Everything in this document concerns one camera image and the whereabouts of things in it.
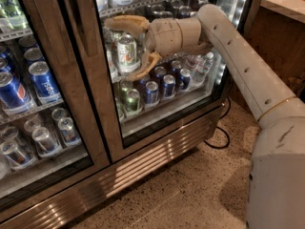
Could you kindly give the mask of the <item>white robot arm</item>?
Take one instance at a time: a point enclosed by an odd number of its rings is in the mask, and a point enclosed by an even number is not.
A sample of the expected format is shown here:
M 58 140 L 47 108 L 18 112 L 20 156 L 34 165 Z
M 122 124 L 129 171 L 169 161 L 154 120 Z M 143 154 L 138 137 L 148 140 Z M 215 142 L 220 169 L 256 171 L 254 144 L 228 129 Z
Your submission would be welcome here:
M 247 229 L 305 229 L 305 104 L 265 63 L 218 6 L 195 16 L 155 19 L 118 15 L 105 20 L 113 31 L 145 35 L 136 80 L 161 58 L 179 52 L 203 54 L 215 48 L 261 127 L 250 171 Z

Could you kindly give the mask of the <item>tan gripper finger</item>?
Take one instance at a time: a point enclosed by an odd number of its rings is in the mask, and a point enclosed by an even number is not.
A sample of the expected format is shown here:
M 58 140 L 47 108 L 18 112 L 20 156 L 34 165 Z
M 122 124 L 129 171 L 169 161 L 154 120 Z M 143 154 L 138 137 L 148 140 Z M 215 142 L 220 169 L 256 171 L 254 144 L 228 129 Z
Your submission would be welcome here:
M 149 51 L 144 52 L 142 54 L 140 69 L 133 73 L 128 74 L 126 76 L 126 79 L 130 81 L 139 80 L 140 78 L 148 74 L 160 59 L 161 59 L 161 55 L 159 52 L 149 52 Z
M 113 31 L 125 31 L 134 38 L 139 39 L 149 29 L 150 22 L 139 15 L 118 15 L 107 18 L 104 25 Z

